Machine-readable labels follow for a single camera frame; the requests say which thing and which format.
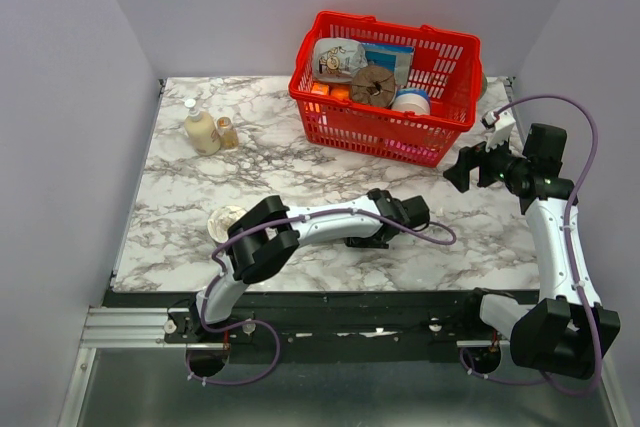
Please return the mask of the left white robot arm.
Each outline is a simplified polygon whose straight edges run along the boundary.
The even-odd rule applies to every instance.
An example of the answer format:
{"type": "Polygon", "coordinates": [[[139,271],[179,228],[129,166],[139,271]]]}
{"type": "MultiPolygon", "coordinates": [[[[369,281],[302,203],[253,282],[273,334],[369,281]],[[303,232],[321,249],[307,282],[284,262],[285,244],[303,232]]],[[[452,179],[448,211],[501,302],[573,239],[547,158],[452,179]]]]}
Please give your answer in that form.
{"type": "Polygon", "coordinates": [[[248,286],[277,275],[301,247],[342,241],[386,249],[396,235],[429,222],[423,197],[399,200],[380,189],[326,207],[291,207],[269,196],[233,223],[228,240],[214,250],[220,273],[197,293],[187,329],[201,342],[214,340],[248,286]]]}

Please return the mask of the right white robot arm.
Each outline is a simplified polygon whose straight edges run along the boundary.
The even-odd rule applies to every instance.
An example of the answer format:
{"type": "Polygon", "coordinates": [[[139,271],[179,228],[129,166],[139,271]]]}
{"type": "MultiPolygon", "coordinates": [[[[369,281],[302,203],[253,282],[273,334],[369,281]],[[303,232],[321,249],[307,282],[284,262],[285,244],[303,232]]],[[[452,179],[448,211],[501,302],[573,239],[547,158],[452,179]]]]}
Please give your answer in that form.
{"type": "Polygon", "coordinates": [[[461,329],[474,339],[495,329],[509,340],[520,367],[587,379],[619,333],[620,318],[602,306],[581,252],[574,184],[559,175],[567,134],[534,124],[522,154],[515,155],[509,146],[515,123],[502,118],[485,125],[489,139],[462,148],[444,176],[466,192],[477,169],[479,186],[501,182],[518,198],[534,240],[539,301],[528,308],[504,293],[478,289],[476,305],[460,314],[461,329]]]}

